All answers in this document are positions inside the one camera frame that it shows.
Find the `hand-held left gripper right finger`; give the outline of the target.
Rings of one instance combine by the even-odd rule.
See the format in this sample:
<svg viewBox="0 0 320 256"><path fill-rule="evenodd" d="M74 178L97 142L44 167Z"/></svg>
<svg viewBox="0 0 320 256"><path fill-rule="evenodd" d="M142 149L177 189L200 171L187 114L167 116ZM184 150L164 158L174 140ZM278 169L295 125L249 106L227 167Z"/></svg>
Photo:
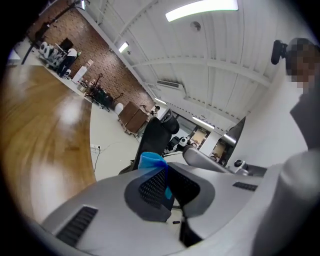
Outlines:
<svg viewBox="0 0 320 256"><path fill-rule="evenodd" d="M168 164L168 184L183 212L182 240L199 242L229 223L254 195L258 176Z"/></svg>

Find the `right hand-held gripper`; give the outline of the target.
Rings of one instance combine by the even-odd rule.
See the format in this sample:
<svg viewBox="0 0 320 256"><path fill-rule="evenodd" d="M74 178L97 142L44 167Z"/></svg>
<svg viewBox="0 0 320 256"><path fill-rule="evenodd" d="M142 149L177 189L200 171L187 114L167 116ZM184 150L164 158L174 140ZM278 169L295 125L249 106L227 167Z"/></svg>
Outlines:
<svg viewBox="0 0 320 256"><path fill-rule="evenodd" d="M267 171L266 167L251 165L241 159L237 159L226 169L191 145L183 150L182 156L189 166L218 173L228 173L230 171L236 175L263 177Z"/></svg>

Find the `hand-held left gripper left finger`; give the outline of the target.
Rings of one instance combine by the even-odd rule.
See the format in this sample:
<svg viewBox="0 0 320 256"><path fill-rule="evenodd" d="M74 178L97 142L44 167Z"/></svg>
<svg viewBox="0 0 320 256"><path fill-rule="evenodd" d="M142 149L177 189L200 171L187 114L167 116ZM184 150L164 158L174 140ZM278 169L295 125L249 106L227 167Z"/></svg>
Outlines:
<svg viewBox="0 0 320 256"><path fill-rule="evenodd" d="M162 205L162 168L100 180L55 209L42 223L61 242L92 256L167 256L184 250Z"/></svg>

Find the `blue plastic bag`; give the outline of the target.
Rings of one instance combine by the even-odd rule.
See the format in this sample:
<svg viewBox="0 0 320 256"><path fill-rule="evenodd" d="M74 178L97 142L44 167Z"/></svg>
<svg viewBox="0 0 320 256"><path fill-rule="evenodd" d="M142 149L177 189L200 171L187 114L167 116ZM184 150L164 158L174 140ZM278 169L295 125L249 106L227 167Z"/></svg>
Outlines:
<svg viewBox="0 0 320 256"><path fill-rule="evenodd" d="M168 185L168 163L166 160L159 154L155 152L143 152L140 155L138 169L147 169L147 168L162 168L164 169L165 177L165 197L170 200L173 197L173 194Z"/></svg>

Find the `dark glossy panel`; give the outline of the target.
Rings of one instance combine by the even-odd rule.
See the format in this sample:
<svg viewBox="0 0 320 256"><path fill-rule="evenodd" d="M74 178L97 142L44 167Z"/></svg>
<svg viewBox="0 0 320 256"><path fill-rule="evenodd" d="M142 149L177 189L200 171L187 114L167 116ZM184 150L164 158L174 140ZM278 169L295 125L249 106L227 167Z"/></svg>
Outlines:
<svg viewBox="0 0 320 256"><path fill-rule="evenodd" d="M245 122L246 122L246 117L244 117L239 123L237 123L235 126L233 126L227 133L225 133L221 137L221 139L225 143L225 150L224 150L219 162L222 163L222 165L224 167L227 166L227 163L228 163L229 159L231 158L231 156L237 146L237 143L238 143L240 136L242 134Z"/></svg>

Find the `black mesh office chair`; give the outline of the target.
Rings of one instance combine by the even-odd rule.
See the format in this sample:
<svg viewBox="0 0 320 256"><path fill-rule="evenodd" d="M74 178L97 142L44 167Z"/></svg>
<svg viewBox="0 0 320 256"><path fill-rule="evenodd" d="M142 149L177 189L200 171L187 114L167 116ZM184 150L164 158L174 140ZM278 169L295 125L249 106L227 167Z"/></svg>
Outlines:
<svg viewBox="0 0 320 256"><path fill-rule="evenodd" d="M180 125L170 108L167 109L161 120L153 117L144 130L135 159L129 166L121 170L119 175L137 170L144 152L156 153L162 156L172 135L177 134L179 129Z"/></svg>

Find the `ceiling air conditioner vent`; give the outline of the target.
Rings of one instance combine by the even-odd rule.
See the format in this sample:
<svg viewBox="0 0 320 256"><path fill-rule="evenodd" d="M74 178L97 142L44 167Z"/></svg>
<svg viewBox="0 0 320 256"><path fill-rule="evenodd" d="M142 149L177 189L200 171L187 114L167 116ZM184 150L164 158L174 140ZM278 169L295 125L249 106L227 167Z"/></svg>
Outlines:
<svg viewBox="0 0 320 256"><path fill-rule="evenodd" d="M172 88L175 90L184 90L184 86L180 83L171 82L171 81L164 81L164 80L157 80L156 84L162 87Z"/></svg>

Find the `brown wooden cabinet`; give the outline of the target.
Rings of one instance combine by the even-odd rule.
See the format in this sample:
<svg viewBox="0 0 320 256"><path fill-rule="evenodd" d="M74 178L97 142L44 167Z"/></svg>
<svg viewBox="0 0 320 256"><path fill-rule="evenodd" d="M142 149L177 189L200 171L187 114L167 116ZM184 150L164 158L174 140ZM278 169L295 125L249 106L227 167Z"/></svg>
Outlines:
<svg viewBox="0 0 320 256"><path fill-rule="evenodd" d="M147 117L140 107L130 101L118 115L118 121L125 133L136 136Z"/></svg>

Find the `black swivel chair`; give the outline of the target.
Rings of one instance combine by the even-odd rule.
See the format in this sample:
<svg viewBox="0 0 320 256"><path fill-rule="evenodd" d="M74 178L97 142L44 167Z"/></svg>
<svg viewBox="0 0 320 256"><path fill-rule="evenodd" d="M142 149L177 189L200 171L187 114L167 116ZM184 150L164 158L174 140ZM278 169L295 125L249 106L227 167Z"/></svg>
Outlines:
<svg viewBox="0 0 320 256"><path fill-rule="evenodd" d="M85 98L90 98L91 102L95 101L95 96L98 93L100 86L98 84L93 84L92 86L87 88L87 91L84 95Z"/></svg>
<svg viewBox="0 0 320 256"><path fill-rule="evenodd" d="M109 93L105 92L103 89L98 90L95 99L101 105L102 109L106 109L108 112L110 111L114 99Z"/></svg>

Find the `person's shirt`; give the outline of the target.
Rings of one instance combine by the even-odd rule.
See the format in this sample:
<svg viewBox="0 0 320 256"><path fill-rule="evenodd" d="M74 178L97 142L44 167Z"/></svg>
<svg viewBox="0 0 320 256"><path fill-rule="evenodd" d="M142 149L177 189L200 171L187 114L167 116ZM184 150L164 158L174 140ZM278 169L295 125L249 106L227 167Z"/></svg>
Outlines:
<svg viewBox="0 0 320 256"><path fill-rule="evenodd" d="M303 94L290 111L308 150L320 150L320 92Z"/></svg>

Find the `white water dispenser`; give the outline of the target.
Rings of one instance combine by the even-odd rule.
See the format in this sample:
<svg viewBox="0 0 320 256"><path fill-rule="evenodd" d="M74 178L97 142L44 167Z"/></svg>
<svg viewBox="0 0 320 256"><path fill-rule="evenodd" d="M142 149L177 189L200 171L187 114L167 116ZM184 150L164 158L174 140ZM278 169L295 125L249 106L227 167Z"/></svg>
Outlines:
<svg viewBox="0 0 320 256"><path fill-rule="evenodd" d="M91 67L91 65L94 63L94 61L92 59L89 59L85 65L83 65L77 72L76 74L73 76L72 78L72 82L74 84L78 84L79 81L81 81L81 79L83 78L83 76L86 74L86 72L88 71L88 69Z"/></svg>

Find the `long ceiling light panel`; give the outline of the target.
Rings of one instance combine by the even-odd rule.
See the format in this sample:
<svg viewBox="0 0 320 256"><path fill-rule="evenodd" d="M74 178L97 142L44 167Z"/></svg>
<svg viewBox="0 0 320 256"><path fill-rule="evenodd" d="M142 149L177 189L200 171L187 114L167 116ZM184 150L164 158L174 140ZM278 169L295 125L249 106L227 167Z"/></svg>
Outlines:
<svg viewBox="0 0 320 256"><path fill-rule="evenodd" d="M239 9L237 0L200 0L192 2L165 14L168 22L205 12L214 11L237 11Z"/></svg>

